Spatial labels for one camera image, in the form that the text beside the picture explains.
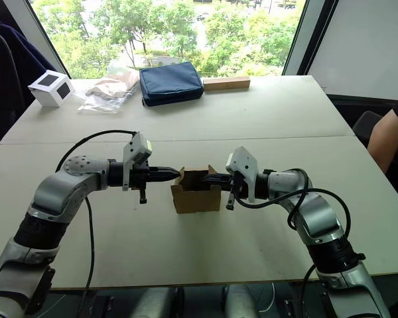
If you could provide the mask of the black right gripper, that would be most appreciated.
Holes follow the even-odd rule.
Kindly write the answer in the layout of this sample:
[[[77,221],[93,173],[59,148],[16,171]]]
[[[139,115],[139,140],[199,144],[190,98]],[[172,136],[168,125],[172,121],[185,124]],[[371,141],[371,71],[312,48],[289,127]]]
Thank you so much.
[[[201,178],[202,183],[209,186],[230,187],[227,210],[234,210],[235,202],[241,199],[241,193],[245,185],[244,176],[240,172],[235,172],[231,178],[229,174],[208,174]]]

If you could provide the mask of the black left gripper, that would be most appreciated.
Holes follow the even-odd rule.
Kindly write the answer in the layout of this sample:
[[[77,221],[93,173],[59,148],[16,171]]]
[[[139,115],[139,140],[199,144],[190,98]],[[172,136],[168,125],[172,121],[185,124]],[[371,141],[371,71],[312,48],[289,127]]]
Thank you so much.
[[[134,164],[130,170],[129,188],[139,192],[139,203],[146,204],[147,178],[150,182],[166,182],[177,179],[180,172],[171,167],[150,166],[148,160],[141,164]]]

